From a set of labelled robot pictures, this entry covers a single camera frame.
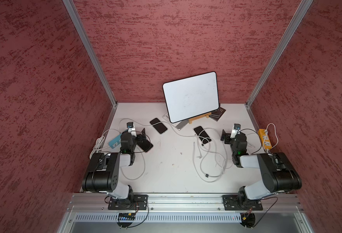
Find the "light case phone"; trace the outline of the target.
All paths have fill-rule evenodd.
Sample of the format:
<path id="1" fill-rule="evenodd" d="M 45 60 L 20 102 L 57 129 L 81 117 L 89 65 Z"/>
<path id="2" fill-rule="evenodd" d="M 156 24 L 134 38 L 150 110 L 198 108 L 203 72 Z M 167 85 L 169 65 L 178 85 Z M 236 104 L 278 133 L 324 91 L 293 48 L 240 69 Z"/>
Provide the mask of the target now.
<path id="1" fill-rule="evenodd" d="M 168 128 L 158 118 L 152 119 L 150 124 L 160 135 L 168 130 Z"/>

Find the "pink case phone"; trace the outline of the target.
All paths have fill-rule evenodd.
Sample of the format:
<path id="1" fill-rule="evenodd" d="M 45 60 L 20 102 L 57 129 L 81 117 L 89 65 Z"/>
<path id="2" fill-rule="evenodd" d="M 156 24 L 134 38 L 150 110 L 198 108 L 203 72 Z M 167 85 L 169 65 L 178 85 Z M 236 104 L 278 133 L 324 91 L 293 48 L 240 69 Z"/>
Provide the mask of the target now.
<path id="1" fill-rule="evenodd" d="M 140 150 L 143 152 L 149 152 L 153 148 L 153 144 L 144 138 L 143 136 L 137 137 L 137 146 L 140 147 Z"/>

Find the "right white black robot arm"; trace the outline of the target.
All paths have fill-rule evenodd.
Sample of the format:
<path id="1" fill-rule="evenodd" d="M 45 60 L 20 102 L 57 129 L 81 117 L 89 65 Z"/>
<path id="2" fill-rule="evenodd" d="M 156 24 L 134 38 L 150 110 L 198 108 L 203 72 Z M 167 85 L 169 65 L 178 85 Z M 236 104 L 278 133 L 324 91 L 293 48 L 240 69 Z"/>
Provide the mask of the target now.
<path id="1" fill-rule="evenodd" d="M 247 153 L 247 136 L 236 130 L 234 137 L 222 131 L 220 140 L 228 144 L 232 151 L 233 164 L 238 168 L 259 169 L 261 180 L 242 186 L 238 192 L 240 207 L 253 207 L 260 200 L 276 193 L 299 190 L 302 180 L 297 171 L 282 153 Z"/>

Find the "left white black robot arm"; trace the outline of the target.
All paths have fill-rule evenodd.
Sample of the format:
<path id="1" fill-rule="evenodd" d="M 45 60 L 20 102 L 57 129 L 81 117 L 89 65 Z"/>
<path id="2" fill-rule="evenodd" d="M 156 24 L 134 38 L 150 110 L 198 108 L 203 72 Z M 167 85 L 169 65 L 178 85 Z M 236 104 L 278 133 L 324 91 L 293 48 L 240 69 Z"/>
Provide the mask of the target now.
<path id="1" fill-rule="evenodd" d="M 147 139 L 145 133 L 123 132 L 120 136 L 119 152 L 104 154 L 93 153 L 84 174 L 81 188 L 84 192 L 105 193 L 119 204 L 130 205 L 134 202 L 134 193 L 130 185 L 119 180 L 119 170 L 132 166 L 135 162 L 135 148 L 139 142 Z"/>

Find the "beige case phone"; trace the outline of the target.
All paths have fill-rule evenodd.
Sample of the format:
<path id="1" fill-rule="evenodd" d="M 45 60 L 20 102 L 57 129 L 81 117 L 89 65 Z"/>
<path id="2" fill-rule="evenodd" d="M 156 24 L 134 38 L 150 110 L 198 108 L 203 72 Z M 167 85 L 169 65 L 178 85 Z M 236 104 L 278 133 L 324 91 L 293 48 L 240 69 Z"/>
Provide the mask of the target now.
<path id="1" fill-rule="evenodd" d="M 202 145 L 208 144 L 212 141 L 212 139 L 202 126 L 195 127 L 193 131 L 198 139 L 201 141 Z"/>

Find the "black booklet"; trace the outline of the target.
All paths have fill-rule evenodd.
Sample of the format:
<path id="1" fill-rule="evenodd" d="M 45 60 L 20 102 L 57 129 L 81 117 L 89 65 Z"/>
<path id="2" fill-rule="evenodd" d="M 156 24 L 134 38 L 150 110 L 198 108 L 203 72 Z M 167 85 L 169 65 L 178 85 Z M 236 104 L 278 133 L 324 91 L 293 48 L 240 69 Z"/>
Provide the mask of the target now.
<path id="1" fill-rule="evenodd" d="M 220 106 L 217 110 L 211 112 L 209 118 L 213 119 L 214 121 L 219 121 L 225 112 L 226 110 Z"/>

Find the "teal power strip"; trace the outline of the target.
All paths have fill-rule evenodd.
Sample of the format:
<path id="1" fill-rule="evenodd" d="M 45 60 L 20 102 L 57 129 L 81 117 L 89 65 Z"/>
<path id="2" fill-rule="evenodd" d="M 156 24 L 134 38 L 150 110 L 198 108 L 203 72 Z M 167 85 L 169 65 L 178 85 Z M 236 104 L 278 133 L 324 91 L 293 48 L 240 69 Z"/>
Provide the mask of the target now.
<path id="1" fill-rule="evenodd" d="M 111 141 L 108 142 L 108 146 L 112 149 L 114 149 L 115 147 L 117 147 L 120 144 L 121 141 L 121 134 L 119 134 L 118 136 L 116 136 L 114 139 L 112 139 Z"/>

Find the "wooden easel stand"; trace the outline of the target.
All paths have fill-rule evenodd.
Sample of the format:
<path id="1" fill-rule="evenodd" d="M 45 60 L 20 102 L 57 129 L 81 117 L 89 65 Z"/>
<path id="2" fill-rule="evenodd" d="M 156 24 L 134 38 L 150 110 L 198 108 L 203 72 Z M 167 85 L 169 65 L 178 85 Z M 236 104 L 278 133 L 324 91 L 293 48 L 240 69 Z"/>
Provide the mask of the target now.
<path id="1" fill-rule="evenodd" d="M 204 117 L 209 118 L 210 115 L 211 115 L 211 112 L 203 114 L 203 115 L 192 117 L 192 118 L 188 119 L 188 123 L 192 124 L 194 121 L 201 119 L 201 118 L 204 118 Z"/>

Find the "white board on easel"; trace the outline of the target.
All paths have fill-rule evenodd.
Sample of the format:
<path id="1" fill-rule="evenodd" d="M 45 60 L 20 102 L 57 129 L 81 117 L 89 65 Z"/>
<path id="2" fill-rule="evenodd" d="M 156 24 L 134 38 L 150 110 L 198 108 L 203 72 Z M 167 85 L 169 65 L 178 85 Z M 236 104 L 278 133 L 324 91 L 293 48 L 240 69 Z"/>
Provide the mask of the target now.
<path id="1" fill-rule="evenodd" d="M 216 72 L 209 72 L 163 84 L 171 123 L 203 115 L 219 108 Z"/>

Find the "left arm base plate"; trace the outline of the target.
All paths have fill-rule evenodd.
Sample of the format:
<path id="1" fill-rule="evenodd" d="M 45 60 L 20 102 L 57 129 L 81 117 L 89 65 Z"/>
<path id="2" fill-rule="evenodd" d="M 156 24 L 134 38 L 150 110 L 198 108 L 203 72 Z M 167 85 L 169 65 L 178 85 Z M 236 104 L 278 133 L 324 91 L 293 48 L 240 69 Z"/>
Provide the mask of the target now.
<path id="1" fill-rule="evenodd" d="M 110 200 L 108 210 L 146 210 L 148 195 L 134 194 L 125 200 Z"/>

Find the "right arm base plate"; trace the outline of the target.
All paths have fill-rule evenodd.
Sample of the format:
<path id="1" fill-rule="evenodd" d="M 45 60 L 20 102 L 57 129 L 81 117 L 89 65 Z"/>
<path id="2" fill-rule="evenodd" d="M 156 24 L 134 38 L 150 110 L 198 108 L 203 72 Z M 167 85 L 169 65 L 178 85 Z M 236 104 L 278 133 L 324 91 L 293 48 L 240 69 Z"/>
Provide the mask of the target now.
<path id="1" fill-rule="evenodd" d="M 262 211 L 263 207 L 259 200 L 249 200 L 239 195 L 223 195 L 222 202 L 225 211 Z"/>

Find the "aluminium front rail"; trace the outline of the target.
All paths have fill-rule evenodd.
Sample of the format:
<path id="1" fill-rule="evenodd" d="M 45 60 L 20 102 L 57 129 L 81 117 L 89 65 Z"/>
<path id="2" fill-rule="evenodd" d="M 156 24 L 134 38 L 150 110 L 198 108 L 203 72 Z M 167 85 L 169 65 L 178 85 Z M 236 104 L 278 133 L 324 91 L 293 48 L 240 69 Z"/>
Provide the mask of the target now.
<path id="1" fill-rule="evenodd" d="M 151 212 L 225 212 L 224 193 L 148 193 Z M 109 212 L 111 199 L 100 193 L 75 193 L 67 205 L 67 212 Z M 252 213 L 304 213 L 305 210 L 296 194 L 278 194 L 260 201 L 262 210 Z"/>

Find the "left aluminium corner post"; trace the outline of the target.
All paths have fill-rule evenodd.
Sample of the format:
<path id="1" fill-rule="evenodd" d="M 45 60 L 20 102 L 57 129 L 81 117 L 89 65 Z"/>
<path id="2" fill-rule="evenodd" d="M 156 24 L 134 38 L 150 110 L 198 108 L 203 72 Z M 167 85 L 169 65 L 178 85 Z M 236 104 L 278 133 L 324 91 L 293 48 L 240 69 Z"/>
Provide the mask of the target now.
<path id="1" fill-rule="evenodd" d="M 75 27 L 78 35 L 79 35 L 79 37 L 80 37 L 80 39 L 81 39 L 81 41 L 85 47 L 85 50 L 86 50 L 86 52 L 87 52 L 87 54 L 88 54 L 88 56 L 92 62 L 92 65 L 93 65 L 93 67 L 94 67 L 94 69 L 95 69 L 95 71 L 96 71 L 96 73 L 97 73 L 97 75 L 101 81 L 101 84 L 102 84 L 112 106 L 114 108 L 116 108 L 117 107 L 117 100 L 114 97 L 114 93 L 109 86 L 107 78 L 106 78 L 104 71 L 102 69 L 102 66 L 101 66 L 101 64 L 97 58 L 97 55 L 94 51 L 94 48 L 93 48 L 93 46 L 92 46 L 92 44 L 88 38 L 88 35 L 86 33 L 86 30 L 83 26 L 83 23 L 82 23 L 80 17 L 79 17 L 79 14 L 78 14 L 78 11 L 74 5 L 74 2 L 72 0 L 63 0 L 63 3 L 65 5 L 65 8 L 66 8 L 73 24 L 74 24 L 74 27 Z"/>

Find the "aluminium corner post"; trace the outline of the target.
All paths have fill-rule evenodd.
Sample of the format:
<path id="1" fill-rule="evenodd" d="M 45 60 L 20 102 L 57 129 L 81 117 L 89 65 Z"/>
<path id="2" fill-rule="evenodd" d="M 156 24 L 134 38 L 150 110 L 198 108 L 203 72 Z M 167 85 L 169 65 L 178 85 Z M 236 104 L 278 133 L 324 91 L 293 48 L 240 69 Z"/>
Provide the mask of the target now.
<path id="1" fill-rule="evenodd" d="M 255 88 L 253 89 L 251 95 L 249 96 L 245 104 L 247 109 L 251 108 L 251 105 L 253 104 L 261 88 L 263 87 L 267 79 L 269 78 L 273 68 L 277 64 L 279 58 L 281 57 L 282 53 L 284 52 L 285 48 L 287 47 L 288 43 L 290 42 L 291 38 L 293 37 L 294 33 L 296 32 L 298 26 L 300 25 L 307 11 L 311 7 L 312 3 L 313 3 L 313 0 L 302 0 L 300 2 L 282 38 L 280 39 L 273 55 L 271 56 L 271 59 L 269 60 L 266 68 L 264 69 L 261 77 L 259 78 Z"/>
<path id="2" fill-rule="evenodd" d="M 94 69 L 95 69 L 95 71 L 96 71 L 96 73 L 97 73 L 97 75 L 101 81 L 101 84 L 102 84 L 112 106 L 114 108 L 116 108 L 117 107 L 117 100 L 114 97 L 114 93 L 109 86 L 107 78 L 106 78 L 104 71 L 102 69 L 102 66 L 101 66 L 101 64 L 97 58 L 97 55 L 94 51 L 94 48 L 93 48 L 93 46 L 92 46 L 92 44 L 88 38 L 88 35 L 86 33 L 86 30 L 83 26 L 83 23 L 82 23 L 80 17 L 79 17 L 79 14 L 78 14 L 78 11 L 74 5 L 74 2 L 72 0 L 63 0 L 63 3 L 65 5 L 65 8 L 66 8 L 73 24 L 74 24 L 74 27 L 75 27 L 78 35 L 79 35 L 79 37 L 80 37 L 80 39 L 81 39 L 81 41 L 85 47 L 85 50 L 86 50 L 86 52 L 87 52 L 87 54 L 88 54 L 88 56 L 92 62 L 92 65 L 93 65 L 93 67 L 94 67 Z"/>

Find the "right aluminium corner post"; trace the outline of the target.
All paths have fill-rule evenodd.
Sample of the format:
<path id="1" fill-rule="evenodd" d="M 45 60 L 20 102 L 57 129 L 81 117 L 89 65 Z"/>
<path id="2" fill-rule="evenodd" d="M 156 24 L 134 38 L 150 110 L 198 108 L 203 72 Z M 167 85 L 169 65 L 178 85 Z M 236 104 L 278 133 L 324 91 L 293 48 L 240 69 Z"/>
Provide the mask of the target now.
<path id="1" fill-rule="evenodd" d="M 307 11 L 311 7 L 312 3 L 313 3 L 313 0 L 302 0 L 300 2 L 282 38 L 280 39 L 273 55 L 271 56 L 271 59 L 269 60 L 266 68 L 264 69 L 261 77 L 259 78 L 255 88 L 253 89 L 251 95 L 249 96 L 245 104 L 247 109 L 251 108 L 251 105 L 253 104 L 261 88 L 263 87 L 267 79 L 269 78 L 273 68 L 277 64 L 279 58 L 281 57 L 282 53 L 284 52 L 285 48 L 287 47 L 288 43 L 290 42 L 291 38 L 293 37 L 294 33 L 296 32 L 298 26 L 300 25 Z"/>

